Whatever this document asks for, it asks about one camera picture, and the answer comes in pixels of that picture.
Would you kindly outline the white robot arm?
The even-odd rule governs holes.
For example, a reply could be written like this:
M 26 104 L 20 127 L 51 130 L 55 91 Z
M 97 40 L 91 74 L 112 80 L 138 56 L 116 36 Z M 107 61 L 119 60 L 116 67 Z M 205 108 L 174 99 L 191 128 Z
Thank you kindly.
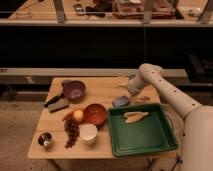
M 145 86 L 154 86 L 184 119 L 180 171 L 213 171 L 213 106 L 194 100 L 165 80 L 162 74 L 160 66 L 142 64 L 127 83 L 127 90 L 137 96 Z

